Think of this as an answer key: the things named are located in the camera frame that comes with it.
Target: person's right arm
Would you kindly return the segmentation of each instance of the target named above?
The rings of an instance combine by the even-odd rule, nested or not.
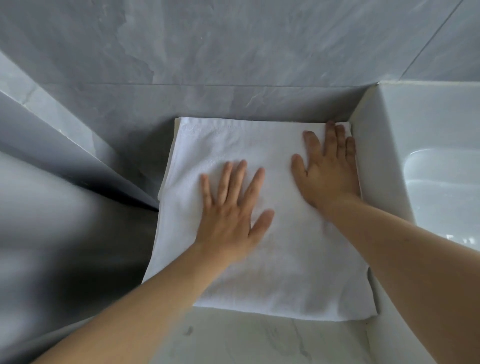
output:
[[[438,364],[480,360],[480,253],[367,205],[353,138],[328,123],[322,150],[304,133],[309,164],[292,157],[307,202],[360,252],[406,323]]]

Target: towel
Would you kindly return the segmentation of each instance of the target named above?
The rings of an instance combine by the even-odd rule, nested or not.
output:
[[[349,123],[342,124],[350,135]],[[195,305],[323,321],[376,315],[367,264],[336,227],[303,200],[293,181],[291,156],[307,158],[303,130],[324,140],[323,123],[177,119],[144,281],[195,240],[203,208],[200,174],[209,174],[215,194],[224,163],[245,159],[243,188],[259,167],[266,170],[252,224],[266,208],[275,210],[275,218],[255,250],[227,268]]]

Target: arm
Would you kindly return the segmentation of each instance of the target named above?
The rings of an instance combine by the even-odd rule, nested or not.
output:
[[[250,228],[264,169],[257,171],[238,204],[246,167],[241,162],[231,176],[232,164],[225,165],[216,202],[208,176],[202,175],[204,211],[192,246],[35,363],[147,363],[171,325],[225,268],[243,259],[269,228],[272,210],[265,211]]]
[[[304,133],[309,165],[292,157],[303,197],[372,268],[399,313],[439,364],[476,363],[480,352],[480,253],[364,203],[353,138],[328,123],[324,151]]]

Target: wall tile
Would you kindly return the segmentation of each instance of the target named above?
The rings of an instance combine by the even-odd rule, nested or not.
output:
[[[345,119],[364,87],[43,85],[156,182],[178,116],[265,121]]]
[[[480,81],[480,2],[464,0],[402,79]]]
[[[460,0],[8,0],[0,48],[43,83],[398,79]]]

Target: white towel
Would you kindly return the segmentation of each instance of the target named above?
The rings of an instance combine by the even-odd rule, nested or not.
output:
[[[350,135],[349,123],[343,123]],[[159,192],[155,245],[144,281],[194,241],[202,214],[199,177],[215,193],[223,164],[248,162],[246,187],[259,167],[266,176],[252,222],[266,208],[275,218],[258,247],[231,265],[196,302],[308,320],[343,321],[376,315],[368,266],[353,246],[301,197],[290,158],[306,161],[302,131],[324,140],[325,124],[180,118]]]

